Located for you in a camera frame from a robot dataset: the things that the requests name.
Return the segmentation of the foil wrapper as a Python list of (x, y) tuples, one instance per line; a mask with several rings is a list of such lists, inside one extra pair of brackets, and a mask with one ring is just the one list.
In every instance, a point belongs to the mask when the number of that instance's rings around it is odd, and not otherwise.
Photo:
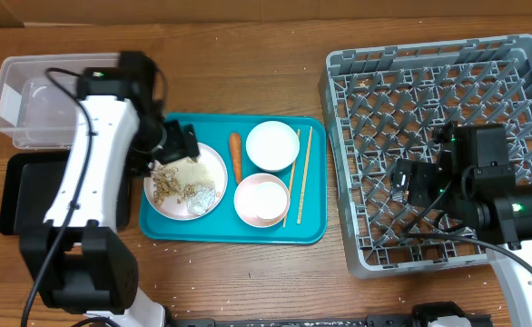
[(213, 206), (216, 191), (213, 188), (199, 186), (194, 189), (193, 195), (187, 200), (187, 210), (190, 214), (201, 216), (206, 214)]

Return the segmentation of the white bowl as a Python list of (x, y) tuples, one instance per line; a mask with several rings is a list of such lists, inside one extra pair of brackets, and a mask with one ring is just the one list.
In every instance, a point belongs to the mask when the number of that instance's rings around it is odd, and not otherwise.
[(294, 163), (300, 151), (300, 140), (289, 125), (267, 121), (251, 129), (245, 148), (248, 157), (258, 168), (275, 173)]

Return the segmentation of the pink bowl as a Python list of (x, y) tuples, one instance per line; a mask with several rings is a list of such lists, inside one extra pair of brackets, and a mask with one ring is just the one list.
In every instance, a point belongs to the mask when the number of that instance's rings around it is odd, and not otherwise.
[[(284, 213), (274, 220), (262, 220), (256, 215), (256, 205), (254, 202), (254, 190), (257, 185), (265, 182), (275, 182), (283, 187), (287, 195), (287, 205)], [(248, 225), (256, 228), (268, 228), (281, 222), (285, 214), (289, 211), (289, 191), (285, 183), (273, 174), (255, 173), (244, 178), (237, 186), (234, 193), (234, 209), (238, 216)]]

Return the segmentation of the wooden chopstick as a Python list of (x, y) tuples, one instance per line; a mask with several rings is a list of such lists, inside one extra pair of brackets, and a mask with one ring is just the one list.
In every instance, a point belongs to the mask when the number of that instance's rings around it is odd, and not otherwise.
[(286, 225), (287, 225), (287, 219), (288, 219), (288, 213), (290, 212), (290, 205), (291, 205), (291, 193), (292, 193), (292, 187), (293, 187), (293, 180), (294, 180), (294, 175), (295, 175), (295, 167), (296, 167), (296, 161), (298, 159), (298, 153), (300, 152), (300, 128), (297, 129), (296, 131), (296, 136), (297, 136), (297, 139), (299, 140), (299, 151), (297, 152), (297, 157), (295, 158), (294, 162), (292, 163), (292, 166), (291, 166), (291, 175), (290, 175), (290, 180), (289, 180), (289, 185), (288, 185), (288, 191), (289, 191), (289, 211), (285, 214), (284, 218), (283, 218), (283, 228), (286, 228)]
[(299, 210), (297, 214), (297, 225), (300, 225), (302, 221), (302, 213), (303, 213), (303, 207), (304, 207), (304, 202), (305, 202), (304, 199), (305, 199), (306, 186), (307, 186), (308, 173), (309, 173), (309, 165), (310, 165), (312, 135), (313, 135), (313, 127), (311, 126), (309, 130), (306, 157), (305, 157), (305, 163), (303, 167), (304, 169), (303, 169), (302, 183), (301, 183), (301, 189), (300, 189), (300, 202), (299, 202)]

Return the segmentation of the white paper cup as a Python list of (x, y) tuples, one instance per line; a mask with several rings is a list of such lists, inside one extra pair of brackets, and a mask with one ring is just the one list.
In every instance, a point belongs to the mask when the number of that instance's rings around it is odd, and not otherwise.
[(256, 186), (254, 202), (259, 218), (274, 220), (284, 213), (288, 200), (283, 187), (275, 182), (265, 182)]

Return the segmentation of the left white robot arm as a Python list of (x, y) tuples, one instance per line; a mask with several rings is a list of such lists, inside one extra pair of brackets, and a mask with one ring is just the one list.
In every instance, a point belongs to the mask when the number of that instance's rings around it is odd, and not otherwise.
[(76, 127), (63, 179), (42, 223), (19, 237), (34, 281), (29, 299), (78, 314), (85, 325), (172, 324), (170, 310), (140, 289), (138, 262), (117, 233), (125, 178), (200, 153), (191, 125), (164, 119), (164, 100), (154, 96), (163, 78), (141, 51), (76, 75), (69, 93)]

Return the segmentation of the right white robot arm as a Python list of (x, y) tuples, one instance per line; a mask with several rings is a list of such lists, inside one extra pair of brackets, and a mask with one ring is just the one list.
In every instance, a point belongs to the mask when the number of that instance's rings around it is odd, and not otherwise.
[(432, 136), (435, 163), (398, 159), (389, 176), (391, 200), (422, 210), (403, 236), (485, 248), (510, 321), (532, 326), (532, 184), (516, 182), (504, 126), (448, 123)]

